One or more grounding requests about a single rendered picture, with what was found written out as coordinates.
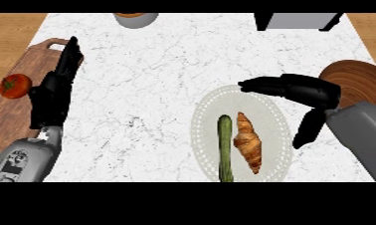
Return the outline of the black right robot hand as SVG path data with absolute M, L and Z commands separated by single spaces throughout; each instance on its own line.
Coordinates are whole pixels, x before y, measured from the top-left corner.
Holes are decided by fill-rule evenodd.
M 239 82 L 238 85 L 245 93 L 282 97 L 312 107 L 303 118 L 292 146 L 298 149 L 312 143 L 326 123 L 325 112 L 338 108 L 341 87 L 322 79 L 297 74 L 257 77 Z

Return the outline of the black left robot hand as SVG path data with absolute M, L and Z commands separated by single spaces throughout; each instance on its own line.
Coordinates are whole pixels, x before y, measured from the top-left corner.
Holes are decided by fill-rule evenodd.
M 65 46 L 57 69 L 46 74 L 42 84 L 28 93 L 31 100 L 31 129 L 62 126 L 68 117 L 73 85 L 85 55 L 76 36 Z

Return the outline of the brown wooden bowl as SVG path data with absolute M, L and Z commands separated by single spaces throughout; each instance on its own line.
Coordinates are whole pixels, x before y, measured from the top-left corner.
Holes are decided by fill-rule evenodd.
M 359 102 L 376 105 L 376 66 L 371 63 L 343 60 L 332 63 L 319 78 L 341 87 L 340 106 L 346 109 Z

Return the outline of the white oval placemat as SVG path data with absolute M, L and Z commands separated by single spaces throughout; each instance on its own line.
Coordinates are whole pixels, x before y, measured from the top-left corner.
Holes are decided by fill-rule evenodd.
M 282 181 L 292 161 L 291 131 L 273 100 L 244 93 L 238 85 L 211 91 L 200 101 L 191 121 L 192 151 L 210 181 L 219 181 L 217 121 L 223 114 L 232 119 L 232 135 L 238 134 L 238 113 L 244 113 L 261 141 L 261 166 L 257 174 L 235 146 L 230 147 L 230 168 L 235 182 Z

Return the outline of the golden brown croissant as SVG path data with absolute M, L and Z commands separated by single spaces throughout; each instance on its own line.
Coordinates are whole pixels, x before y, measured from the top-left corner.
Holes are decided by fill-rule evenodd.
M 253 123 L 242 112 L 236 118 L 238 134 L 233 139 L 233 145 L 247 161 L 254 174 L 261 168 L 261 140 L 254 130 Z

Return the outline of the brown wooden cutting board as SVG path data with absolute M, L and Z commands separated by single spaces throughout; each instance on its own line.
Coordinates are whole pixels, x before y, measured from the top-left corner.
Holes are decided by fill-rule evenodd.
M 79 39 L 31 46 L 0 80 L 0 152 L 45 126 L 62 126 L 76 75 L 85 61 Z

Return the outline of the red tomato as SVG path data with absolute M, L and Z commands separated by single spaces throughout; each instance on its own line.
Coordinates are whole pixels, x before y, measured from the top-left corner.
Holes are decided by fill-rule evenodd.
M 0 95 L 6 99 L 23 98 L 33 87 L 33 81 L 24 74 L 9 75 L 0 82 Z

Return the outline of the grey and black appliance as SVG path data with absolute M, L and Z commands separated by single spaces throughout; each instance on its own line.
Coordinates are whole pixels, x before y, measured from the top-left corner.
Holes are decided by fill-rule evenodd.
M 256 13 L 259 31 L 269 29 L 317 29 L 328 32 L 340 23 L 343 13 Z

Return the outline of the green cucumber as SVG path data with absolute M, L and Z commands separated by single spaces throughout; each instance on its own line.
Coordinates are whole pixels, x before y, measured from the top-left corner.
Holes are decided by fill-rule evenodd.
M 232 138 L 232 119 L 223 114 L 217 121 L 219 136 L 219 179 L 222 182 L 233 182 L 230 168 L 230 138 Z

